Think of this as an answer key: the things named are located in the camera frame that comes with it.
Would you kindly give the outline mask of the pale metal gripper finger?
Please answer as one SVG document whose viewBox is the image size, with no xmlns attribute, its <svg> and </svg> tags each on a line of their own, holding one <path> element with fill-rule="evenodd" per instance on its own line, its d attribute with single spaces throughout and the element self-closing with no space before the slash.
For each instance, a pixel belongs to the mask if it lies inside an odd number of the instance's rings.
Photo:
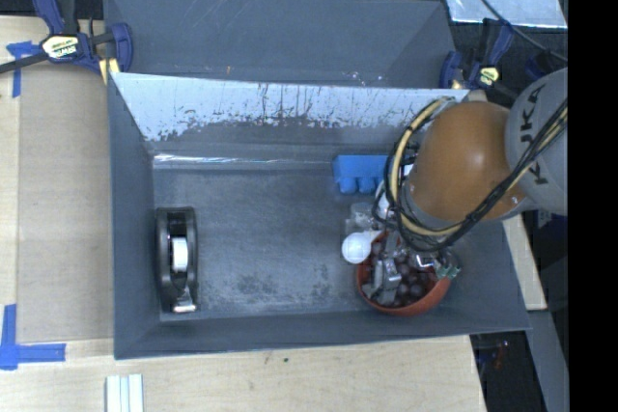
<svg viewBox="0 0 618 412">
<path fill-rule="evenodd" d="M 375 299 L 383 289 L 383 268 L 368 267 L 364 272 L 361 290 L 366 298 Z"/>
<path fill-rule="evenodd" d="M 392 306 L 402 281 L 402 275 L 398 271 L 396 262 L 392 259 L 383 260 L 382 268 L 382 286 L 379 303 L 382 306 Z"/>
</svg>

